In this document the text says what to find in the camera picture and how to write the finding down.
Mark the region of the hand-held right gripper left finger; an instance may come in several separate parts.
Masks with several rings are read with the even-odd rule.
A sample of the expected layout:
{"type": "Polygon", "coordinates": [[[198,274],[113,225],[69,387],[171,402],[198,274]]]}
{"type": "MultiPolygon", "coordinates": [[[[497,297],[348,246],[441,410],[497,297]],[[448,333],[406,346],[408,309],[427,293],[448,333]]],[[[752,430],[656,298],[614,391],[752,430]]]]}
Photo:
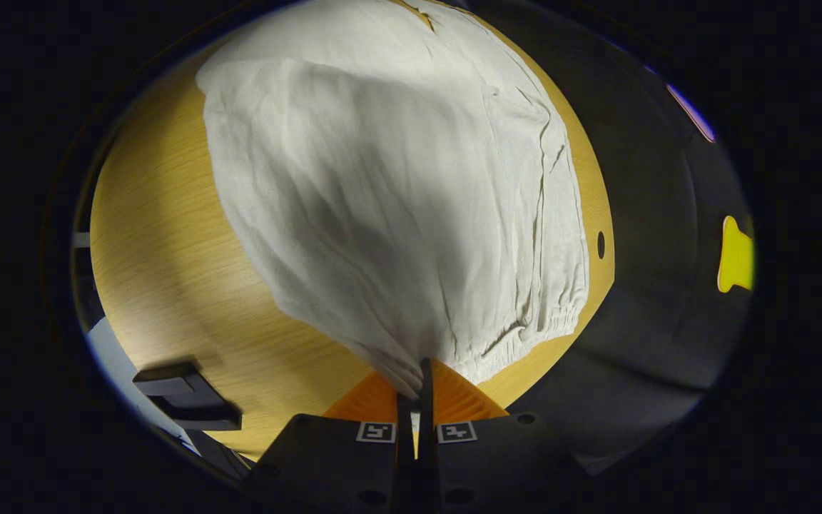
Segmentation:
{"type": "Polygon", "coordinates": [[[397,481],[414,458],[414,405],[371,373],[323,414],[291,417],[244,491],[261,514],[395,514],[397,481]]]}

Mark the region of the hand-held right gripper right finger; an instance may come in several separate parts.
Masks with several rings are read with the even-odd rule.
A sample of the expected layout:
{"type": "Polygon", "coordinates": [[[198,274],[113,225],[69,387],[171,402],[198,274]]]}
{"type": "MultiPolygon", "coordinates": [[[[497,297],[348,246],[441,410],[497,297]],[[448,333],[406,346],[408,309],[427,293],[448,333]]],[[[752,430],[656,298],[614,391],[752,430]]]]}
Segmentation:
{"type": "Polygon", "coordinates": [[[437,514],[567,514],[589,475],[534,412],[424,359],[418,459],[437,514]]]}

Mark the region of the white jeans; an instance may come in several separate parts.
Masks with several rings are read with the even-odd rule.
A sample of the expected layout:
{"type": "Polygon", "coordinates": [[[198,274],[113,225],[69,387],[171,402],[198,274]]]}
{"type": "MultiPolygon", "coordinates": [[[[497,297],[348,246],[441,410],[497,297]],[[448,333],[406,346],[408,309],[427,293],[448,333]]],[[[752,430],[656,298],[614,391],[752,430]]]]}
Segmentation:
{"type": "Polygon", "coordinates": [[[433,0],[305,0],[196,73],[216,192],[278,308],[398,391],[574,334],[589,248],[567,126],[525,57],[433,0]]]}

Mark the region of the black backdrop cloth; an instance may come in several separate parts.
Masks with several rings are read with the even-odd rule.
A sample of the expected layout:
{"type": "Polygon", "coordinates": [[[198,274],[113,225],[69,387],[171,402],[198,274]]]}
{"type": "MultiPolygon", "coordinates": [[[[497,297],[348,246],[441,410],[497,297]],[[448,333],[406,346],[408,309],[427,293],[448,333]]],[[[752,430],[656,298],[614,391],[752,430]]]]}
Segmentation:
{"type": "Polygon", "coordinates": [[[662,75],[534,0],[461,3],[548,72],[600,165],[613,234],[589,240],[613,260],[613,286],[512,406],[599,475],[675,430],[728,363],[751,293],[717,287],[722,224],[751,232],[750,210],[727,150],[662,75]]]}

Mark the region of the black bracket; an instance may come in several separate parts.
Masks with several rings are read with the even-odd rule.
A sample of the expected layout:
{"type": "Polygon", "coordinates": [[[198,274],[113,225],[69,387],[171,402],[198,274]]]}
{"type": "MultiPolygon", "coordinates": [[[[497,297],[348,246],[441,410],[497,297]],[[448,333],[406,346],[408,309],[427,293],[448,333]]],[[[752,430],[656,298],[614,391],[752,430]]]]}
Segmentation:
{"type": "Polygon", "coordinates": [[[153,405],[185,430],[240,430],[243,413],[201,374],[193,361],[139,371],[133,384],[153,405]]]}

